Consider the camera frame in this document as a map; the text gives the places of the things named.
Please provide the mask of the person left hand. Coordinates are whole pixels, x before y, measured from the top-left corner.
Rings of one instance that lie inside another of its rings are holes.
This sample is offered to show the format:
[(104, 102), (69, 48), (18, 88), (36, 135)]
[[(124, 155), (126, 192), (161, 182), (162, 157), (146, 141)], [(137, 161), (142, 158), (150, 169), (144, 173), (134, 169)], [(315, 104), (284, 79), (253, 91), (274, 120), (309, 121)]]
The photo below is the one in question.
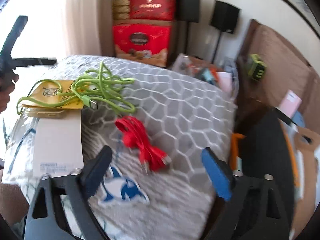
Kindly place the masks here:
[(19, 80), (19, 75), (15, 74), (10, 86), (4, 90), (1, 91), (0, 94), (0, 113), (2, 113), (3, 111), (5, 111), (7, 109), (8, 103), (10, 101), (10, 94), (14, 91), (15, 89), (15, 83)]

